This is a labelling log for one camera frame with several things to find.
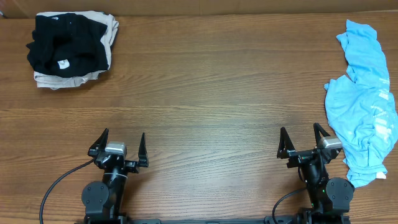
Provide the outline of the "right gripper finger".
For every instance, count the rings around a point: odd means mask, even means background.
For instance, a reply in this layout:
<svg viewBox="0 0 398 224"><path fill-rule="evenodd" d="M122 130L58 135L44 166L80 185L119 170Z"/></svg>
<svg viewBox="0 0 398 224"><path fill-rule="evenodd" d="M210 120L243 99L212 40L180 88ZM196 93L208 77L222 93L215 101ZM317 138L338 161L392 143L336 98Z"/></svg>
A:
<svg viewBox="0 0 398 224"><path fill-rule="evenodd" d="M321 139L324 137L330 137L330 134L326 132L319 123L313 124L313 130L315 134L315 141L317 146L320 145Z"/></svg>
<svg viewBox="0 0 398 224"><path fill-rule="evenodd" d="M280 129L278 152L294 152L294 145L284 127Z"/></svg>

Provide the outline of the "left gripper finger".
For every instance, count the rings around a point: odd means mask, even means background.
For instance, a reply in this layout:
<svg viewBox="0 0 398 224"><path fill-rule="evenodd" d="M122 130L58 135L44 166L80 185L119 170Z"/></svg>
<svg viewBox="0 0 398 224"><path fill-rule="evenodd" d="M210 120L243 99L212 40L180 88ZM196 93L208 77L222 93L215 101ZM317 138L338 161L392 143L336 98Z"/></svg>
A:
<svg viewBox="0 0 398 224"><path fill-rule="evenodd" d="M89 151L103 151L108 142L109 129L106 128L101 136L90 146Z"/></svg>
<svg viewBox="0 0 398 224"><path fill-rule="evenodd" d="M142 134L141 141L140 141L140 146L139 146L139 152L138 152L138 158L139 162L148 162L148 156L147 156L147 149L146 149L146 135L145 133Z"/></svg>

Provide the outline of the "beige folded garment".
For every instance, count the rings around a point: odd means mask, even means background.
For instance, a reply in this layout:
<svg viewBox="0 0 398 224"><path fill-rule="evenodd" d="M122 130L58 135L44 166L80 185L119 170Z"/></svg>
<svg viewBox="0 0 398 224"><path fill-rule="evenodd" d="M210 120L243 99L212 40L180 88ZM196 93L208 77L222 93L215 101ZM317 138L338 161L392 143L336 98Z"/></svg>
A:
<svg viewBox="0 0 398 224"><path fill-rule="evenodd" d="M100 22L107 26L106 32L101 38L101 43L104 45L106 52L106 59L108 68L106 70L98 70L87 73L81 77L63 78L55 75L46 75L39 72L34 72L34 80L38 88L51 88L57 90L60 88L74 88L88 82L89 80L97 80L100 73L107 72L111 68L111 47L116 39L118 33L119 22L111 14L105 14L97 11L75 11L72 14L85 16L96 22Z"/></svg>

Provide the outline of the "black folded garment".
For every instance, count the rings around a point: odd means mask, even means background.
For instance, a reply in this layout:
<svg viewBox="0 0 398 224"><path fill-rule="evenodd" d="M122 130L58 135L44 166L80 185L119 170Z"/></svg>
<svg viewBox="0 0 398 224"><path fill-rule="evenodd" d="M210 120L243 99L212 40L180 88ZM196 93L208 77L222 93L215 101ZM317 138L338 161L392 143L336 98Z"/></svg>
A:
<svg viewBox="0 0 398 224"><path fill-rule="evenodd" d="M63 78L108 69L101 43L107 25L83 15L36 16L27 59L34 71Z"/></svg>

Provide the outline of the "light blue t-shirt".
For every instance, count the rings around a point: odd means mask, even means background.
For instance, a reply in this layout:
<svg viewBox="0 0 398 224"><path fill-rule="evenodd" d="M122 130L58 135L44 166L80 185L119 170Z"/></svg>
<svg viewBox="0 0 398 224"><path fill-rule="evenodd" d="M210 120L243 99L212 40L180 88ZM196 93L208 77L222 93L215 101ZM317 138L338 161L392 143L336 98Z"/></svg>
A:
<svg viewBox="0 0 398 224"><path fill-rule="evenodd" d="M324 85L326 117L343 144L347 179L364 187L386 178L383 162L397 142L396 103L377 31L348 20L336 38L348 66Z"/></svg>

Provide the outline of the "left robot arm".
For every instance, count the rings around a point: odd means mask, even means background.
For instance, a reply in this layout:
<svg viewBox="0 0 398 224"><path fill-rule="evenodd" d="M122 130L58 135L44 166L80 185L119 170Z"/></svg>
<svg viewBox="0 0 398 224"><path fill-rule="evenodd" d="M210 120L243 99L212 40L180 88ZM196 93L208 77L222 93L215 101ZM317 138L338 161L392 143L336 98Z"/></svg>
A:
<svg viewBox="0 0 398 224"><path fill-rule="evenodd" d="M85 223L129 223L129 217L121 212L127 176L149 166L144 134L138 150L139 160L130 161L126 159L126 145L108 142L108 133L109 129L105 129L88 150L93 163L104 173L101 181L89 183L82 191Z"/></svg>

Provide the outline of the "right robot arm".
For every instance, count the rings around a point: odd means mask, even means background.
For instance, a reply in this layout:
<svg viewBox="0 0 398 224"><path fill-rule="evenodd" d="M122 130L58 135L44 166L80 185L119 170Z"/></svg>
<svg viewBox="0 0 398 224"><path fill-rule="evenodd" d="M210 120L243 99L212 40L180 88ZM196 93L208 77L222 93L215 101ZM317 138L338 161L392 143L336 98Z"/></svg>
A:
<svg viewBox="0 0 398 224"><path fill-rule="evenodd" d="M311 207L301 208L286 223L293 224L345 224L349 223L349 205L353 199L355 187L343 178L329 178L326 165L336 159L343 149L341 141L331 136L318 123L313 124L316 146L306 151L296 151L284 127L280 129L277 158L287 159L288 168L297 168L300 180L305 184L279 199L272 209L272 219L278 223L275 215L277 206L286 198L307 191Z"/></svg>

